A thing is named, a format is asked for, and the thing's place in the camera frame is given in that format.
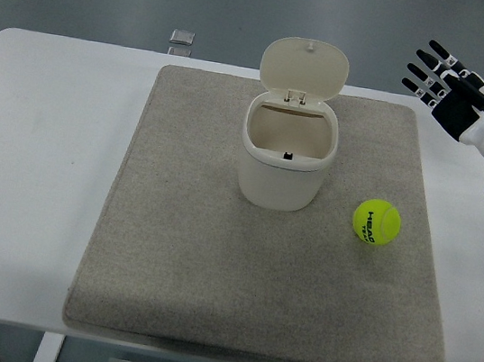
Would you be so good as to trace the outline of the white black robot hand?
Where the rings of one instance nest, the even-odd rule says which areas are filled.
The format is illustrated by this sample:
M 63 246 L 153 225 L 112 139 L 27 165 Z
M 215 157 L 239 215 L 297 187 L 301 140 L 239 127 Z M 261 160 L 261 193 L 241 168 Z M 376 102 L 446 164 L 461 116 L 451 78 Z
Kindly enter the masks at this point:
M 402 84 L 431 109 L 451 138 L 484 157 L 484 79 L 437 41 L 429 46 L 431 52 L 416 51 L 424 65 L 407 65 L 415 78 L 403 78 Z

